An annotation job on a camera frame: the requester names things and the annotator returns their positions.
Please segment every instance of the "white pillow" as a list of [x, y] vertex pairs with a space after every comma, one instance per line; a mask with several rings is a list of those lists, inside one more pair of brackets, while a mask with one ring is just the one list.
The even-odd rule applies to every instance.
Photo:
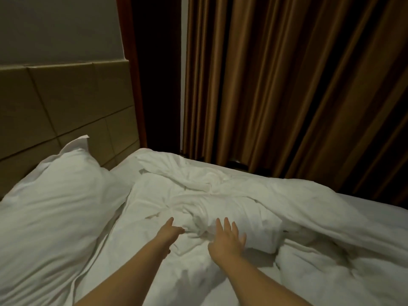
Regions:
[[0, 202], [0, 305], [63, 305], [129, 185], [67, 144]]

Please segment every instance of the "hand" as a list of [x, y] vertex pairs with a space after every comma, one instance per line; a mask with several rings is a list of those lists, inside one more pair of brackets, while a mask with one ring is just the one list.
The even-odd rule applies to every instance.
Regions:
[[208, 252], [212, 260], [221, 267], [223, 262], [228, 261], [231, 256], [241, 256], [247, 241], [247, 235], [244, 233], [239, 238], [238, 227], [232, 222], [232, 228], [228, 218], [224, 219], [224, 228], [222, 228], [219, 218], [215, 221], [216, 232], [214, 242], [208, 244]]
[[170, 253], [170, 246], [174, 244], [180, 234], [184, 234], [185, 230], [180, 226], [173, 226], [174, 218], [171, 217], [157, 232], [154, 240], [163, 247], [164, 258]]

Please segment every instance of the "brown curtain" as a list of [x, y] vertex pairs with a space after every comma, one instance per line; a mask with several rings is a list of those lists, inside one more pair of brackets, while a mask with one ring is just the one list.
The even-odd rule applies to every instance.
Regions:
[[189, 0], [183, 153], [406, 207], [408, 0]]

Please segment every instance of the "reddish-brown wooden frame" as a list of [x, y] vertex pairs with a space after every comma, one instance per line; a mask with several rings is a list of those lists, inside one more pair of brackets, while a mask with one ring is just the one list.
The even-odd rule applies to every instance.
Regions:
[[147, 148], [145, 115], [143, 113], [142, 90], [140, 88], [139, 63], [137, 61], [135, 31], [131, 0], [116, 0], [119, 14], [120, 32], [122, 34], [123, 51], [129, 60], [130, 77], [132, 79], [133, 99], [137, 128], [139, 130], [140, 147]]

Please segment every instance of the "person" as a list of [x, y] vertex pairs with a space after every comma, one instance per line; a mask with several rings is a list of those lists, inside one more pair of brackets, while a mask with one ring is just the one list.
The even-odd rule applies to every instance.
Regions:
[[[141, 306], [170, 246], [184, 233], [170, 218], [155, 238], [75, 306]], [[239, 237], [235, 222], [216, 221], [214, 241], [208, 244], [212, 260], [224, 271], [242, 306], [310, 306], [310, 304], [275, 282], [242, 257], [246, 235]]]

